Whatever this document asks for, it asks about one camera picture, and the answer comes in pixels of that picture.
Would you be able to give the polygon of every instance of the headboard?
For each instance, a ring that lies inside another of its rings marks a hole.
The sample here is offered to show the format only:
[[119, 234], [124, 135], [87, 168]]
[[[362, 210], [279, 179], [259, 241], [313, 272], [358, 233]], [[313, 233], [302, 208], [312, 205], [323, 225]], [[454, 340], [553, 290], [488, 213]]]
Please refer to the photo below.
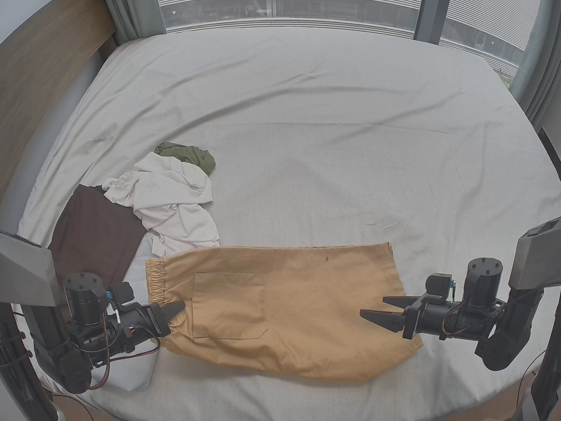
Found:
[[0, 44], [0, 201], [39, 122], [114, 32], [105, 0], [52, 0]]

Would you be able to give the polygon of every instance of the brown cloth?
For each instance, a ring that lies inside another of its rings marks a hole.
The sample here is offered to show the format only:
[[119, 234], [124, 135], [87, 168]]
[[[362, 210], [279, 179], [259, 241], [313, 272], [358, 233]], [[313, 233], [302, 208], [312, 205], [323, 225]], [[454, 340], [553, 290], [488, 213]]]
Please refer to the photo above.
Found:
[[132, 208], [111, 203], [92, 187], [79, 185], [54, 228], [49, 249], [60, 289], [60, 309], [70, 319], [62, 280], [91, 272], [105, 289], [120, 284], [146, 229]]
[[364, 381], [423, 343], [359, 316], [403, 295], [388, 243], [206, 248], [146, 261], [150, 303], [185, 301], [162, 345], [220, 365]]

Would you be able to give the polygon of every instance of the mattress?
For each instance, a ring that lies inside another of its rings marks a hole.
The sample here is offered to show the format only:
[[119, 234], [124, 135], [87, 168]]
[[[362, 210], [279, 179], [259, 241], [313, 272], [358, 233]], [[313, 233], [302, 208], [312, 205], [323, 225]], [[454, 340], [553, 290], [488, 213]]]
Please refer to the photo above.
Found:
[[[561, 215], [547, 154], [482, 58], [378, 34], [260, 27], [119, 47], [53, 145], [20, 235], [47, 245], [78, 184], [120, 176], [163, 141], [214, 156], [205, 206], [221, 245], [389, 241], [408, 295], [434, 272], [452, 273], [461, 289], [468, 262], [491, 256], [504, 264], [506, 299], [518, 237]], [[500, 372], [485, 368], [474, 342], [423, 334], [417, 353], [361, 384], [162, 350], [149, 388], [81, 397], [142, 421], [434, 419], [519, 379], [547, 344], [558, 296], [545, 291], [529, 343]]]

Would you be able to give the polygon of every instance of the pocket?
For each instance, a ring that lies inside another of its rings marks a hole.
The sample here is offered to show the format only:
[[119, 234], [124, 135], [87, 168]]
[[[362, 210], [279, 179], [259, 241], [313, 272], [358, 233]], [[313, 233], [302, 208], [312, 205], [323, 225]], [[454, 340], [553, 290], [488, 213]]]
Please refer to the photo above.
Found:
[[258, 339], [267, 330], [265, 285], [253, 273], [195, 273], [193, 337]]

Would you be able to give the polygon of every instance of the green clothing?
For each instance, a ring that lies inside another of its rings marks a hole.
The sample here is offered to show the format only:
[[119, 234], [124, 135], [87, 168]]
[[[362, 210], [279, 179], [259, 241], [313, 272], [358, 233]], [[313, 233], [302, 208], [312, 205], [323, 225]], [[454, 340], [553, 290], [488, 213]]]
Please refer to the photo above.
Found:
[[172, 144], [171, 142], [162, 142], [155, 148], [154, 152], [160, 156], [173, 156], [181, 162], [198, 165], [207, 175], [214, 170], [216, 165], [214, 158], [208, 151], [201, 150], [196, 146], [185, 146]]

